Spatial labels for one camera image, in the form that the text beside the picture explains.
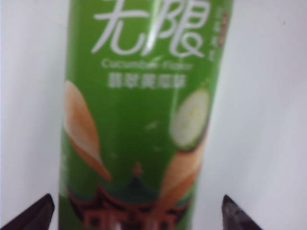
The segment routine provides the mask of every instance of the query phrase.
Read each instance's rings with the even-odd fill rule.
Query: green packaging
[[[61,230],[189,230],[232,0],[71,0]]]

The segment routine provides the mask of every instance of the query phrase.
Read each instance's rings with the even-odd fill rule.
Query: product label
[[[71,0],[61,230],[189,230],[231,0]]]

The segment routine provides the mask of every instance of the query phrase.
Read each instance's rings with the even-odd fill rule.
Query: chinese characters
[[[186,86],[186,75],[109,72],[107,86],[111,89],[180,89]]]

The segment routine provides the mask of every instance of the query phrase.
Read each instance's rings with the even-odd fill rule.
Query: pagoda illustration
[[[77,199],[68,190],[71,206],[85,229],[145,230],[146,222],[155,208],[157,194],[140,178],[141,165],[137,162],[133,177],[123,186],[106,190],[98,185],[90,200]],[[157,230],[174,230],[189,207],[187,199],[166,210],[157,220]]]

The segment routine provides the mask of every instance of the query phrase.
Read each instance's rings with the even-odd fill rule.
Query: snack can
[[[71,0],[59,229],[191,229],[231,9]]]

